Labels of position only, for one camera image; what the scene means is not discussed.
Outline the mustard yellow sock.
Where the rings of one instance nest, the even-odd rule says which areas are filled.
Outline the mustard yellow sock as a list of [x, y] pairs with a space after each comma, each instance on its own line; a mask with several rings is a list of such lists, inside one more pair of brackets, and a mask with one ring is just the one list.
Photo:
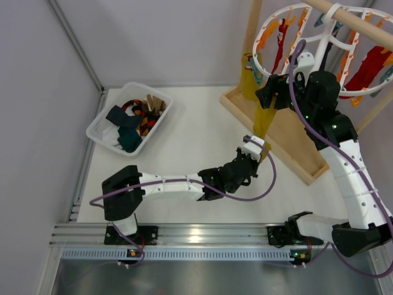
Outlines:
[[241, 58], [241, 91], [243, 97], [250, 101], [257, 102], [257, 109], [255, 111], [255, 119], [253, 126], [253, 133], [255, 136], [264, 140], [267, 131], [276, 114], [275, 109], [263, 109], [259, 103], [259, 99], [255, 92], [262, 86], [263, 75], [256, 67], [251, 52], [243, 53]]

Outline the navy patterned sock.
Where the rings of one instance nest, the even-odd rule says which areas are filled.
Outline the navy patterned sock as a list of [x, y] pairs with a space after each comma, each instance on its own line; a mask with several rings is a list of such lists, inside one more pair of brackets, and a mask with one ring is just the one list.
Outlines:
[[142, 121], [141, 116], [129, 116], [119, 106], [115, 105], [108, 112], [106, 119], [118, 127], [126, 127], [135, 129]]

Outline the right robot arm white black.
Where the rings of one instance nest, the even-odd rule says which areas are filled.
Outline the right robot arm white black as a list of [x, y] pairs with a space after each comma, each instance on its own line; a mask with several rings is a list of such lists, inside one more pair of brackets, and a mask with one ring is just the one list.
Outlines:
[[305, 77], [296, 73], [293, 83], [288, 75], [272, 74], [256, 91], [263, 109], [300, 110], [301, 118], [312, 127], [306, 134], [328, 163], [346, 204], [347, 219], [326, 218], [312, 212], [291, 216], [297, 238], [314, 237], [335, 245], [343, 256], [381, 246], [392, 239], [389, 222], [373, 196], [377, 191], [370, 180], [360, 153], [357, 133], [348, 116], [337, 111], [341, 90], [334, 74], [315, 71]]

